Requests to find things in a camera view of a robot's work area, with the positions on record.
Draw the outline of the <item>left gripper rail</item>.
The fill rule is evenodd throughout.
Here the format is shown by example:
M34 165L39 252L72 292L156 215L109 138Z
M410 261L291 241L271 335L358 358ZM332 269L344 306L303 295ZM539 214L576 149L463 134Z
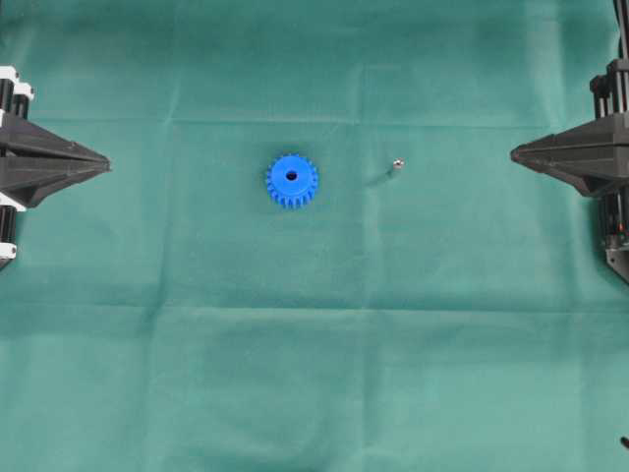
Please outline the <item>left gripper rail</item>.
M110 170L107 157L27 120L34 91L13 66L1 67L1 268L17 255L19 212Z

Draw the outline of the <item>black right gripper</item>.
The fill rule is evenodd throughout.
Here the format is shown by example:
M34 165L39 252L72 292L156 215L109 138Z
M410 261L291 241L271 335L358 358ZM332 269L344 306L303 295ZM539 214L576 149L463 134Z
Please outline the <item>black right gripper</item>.
M604 75L590 81L597 120L551 134L511 150L515 163L573 187L586 198L599 198L601 241L607 265L628 282L628 178L596 175L592 171L565 169L555 163L532 159L560 152L628 146L628 62L616 59Z

